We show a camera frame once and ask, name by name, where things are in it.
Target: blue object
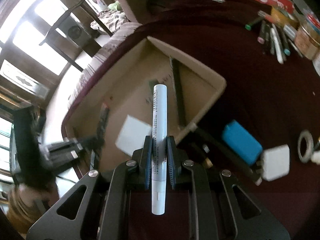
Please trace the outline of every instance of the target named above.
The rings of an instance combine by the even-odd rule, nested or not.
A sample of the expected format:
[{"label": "blue object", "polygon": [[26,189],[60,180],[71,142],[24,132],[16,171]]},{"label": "blue object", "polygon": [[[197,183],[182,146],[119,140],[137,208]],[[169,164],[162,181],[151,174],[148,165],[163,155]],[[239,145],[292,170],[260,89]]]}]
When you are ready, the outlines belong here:
[{"label": "blue object", "polygon": [[256,162],[262,152],[261,144],[236,120],[225,126],[222,139],[249,166]]}]

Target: pile of pens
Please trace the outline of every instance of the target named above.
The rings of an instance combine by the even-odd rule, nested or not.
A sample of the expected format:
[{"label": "pile of pens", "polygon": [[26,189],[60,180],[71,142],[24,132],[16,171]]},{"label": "pile of pens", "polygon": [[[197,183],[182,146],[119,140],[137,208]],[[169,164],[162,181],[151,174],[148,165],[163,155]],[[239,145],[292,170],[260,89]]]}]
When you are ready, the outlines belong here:
[{"label": "pile of pens", "polygon": [[246,24],[245,28],[250,31],[255,25],[261,23],[258,42],[263,45],[263,54],[276,55],[278,62],[283,64],[291,54],[291,46],[300,57],[303,57],[293,43],[296,30],[292,26],[284,25],[282,28],[271,15],[263,11],[259,11],[258,15],[259,17]]}]

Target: green marker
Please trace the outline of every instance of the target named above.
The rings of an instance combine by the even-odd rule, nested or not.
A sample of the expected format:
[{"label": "green marker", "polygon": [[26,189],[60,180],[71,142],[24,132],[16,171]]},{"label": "green marker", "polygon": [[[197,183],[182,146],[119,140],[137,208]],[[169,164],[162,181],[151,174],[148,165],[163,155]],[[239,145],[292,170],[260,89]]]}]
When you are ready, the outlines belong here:
[{"label": "green marker", "polygon": [[253,27],[254,25],[256,25],[257,23],[261,22],[263,19],[264,19],[264,17],[259,16],[258,18],[254,19],[252,22],[246,24],[246,25],[245,25],[245,28],[246,28],[248,31],[251,31],[252,27]]}]

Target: maroon fabric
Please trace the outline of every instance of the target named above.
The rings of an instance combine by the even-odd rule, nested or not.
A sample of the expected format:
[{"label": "maroon fabric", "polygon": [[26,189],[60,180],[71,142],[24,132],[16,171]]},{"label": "maroon fabric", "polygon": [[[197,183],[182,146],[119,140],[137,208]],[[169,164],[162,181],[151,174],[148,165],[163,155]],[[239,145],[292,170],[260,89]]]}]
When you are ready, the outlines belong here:
[{"label": "maroon fabric", "polygon": [[[260,9],[270,10],[252,0],[226,0],[225,3],[181,0],[172,10],[163,12],[158,21],[140,27],[128,37],[81,94],[86,95],[118,59],[147,35],[200,60],[227,80],[224,94],[200,125],[212,133],[219,133],[223,125],[236,119],[264,149],[288,144],[291,152],[289,175],[272,182],[264,181],[258,187],[243,178],[219,152],[213,153],[212,162],[235,172],[287,228],[292,238],[319,239],[320,168],[299,161],[297,139],[304,129],[308,129],[314,138],[320,135],[320,77],[312,63],[299,58],[295,52],[284,65],[280,65],[276,57],[262,54],[262,47],[257,42],[259,30],[244,28]],[[78,97],[71,106],[62,131],[81,99]],[[183,199],[181,196],[167,197],[166,212],[173,214],[182,208],[184,201],[180,203],[179,198]],[[182,227],[176,230],[183,232],[172,238],[167,229],[175,228],[178,218],[152,216],[150,208],[145,210],[146,199],[132,199],[131,216],[135,219],[130,221],[130,239],[186,239]],[[158,223],[161,229],[157,234],[154,228]]]}]

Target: white marker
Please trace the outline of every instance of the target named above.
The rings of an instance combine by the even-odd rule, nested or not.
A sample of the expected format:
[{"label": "white marker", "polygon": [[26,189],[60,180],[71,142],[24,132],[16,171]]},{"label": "white marker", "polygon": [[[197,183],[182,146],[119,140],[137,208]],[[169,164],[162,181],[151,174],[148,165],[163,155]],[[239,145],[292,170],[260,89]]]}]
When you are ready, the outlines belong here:
[{"label": "white marker", "polygon": [[153,88],[152,122],[152,213],[162,215],[165,205],[167,179],[167,87],[155,85]]}]

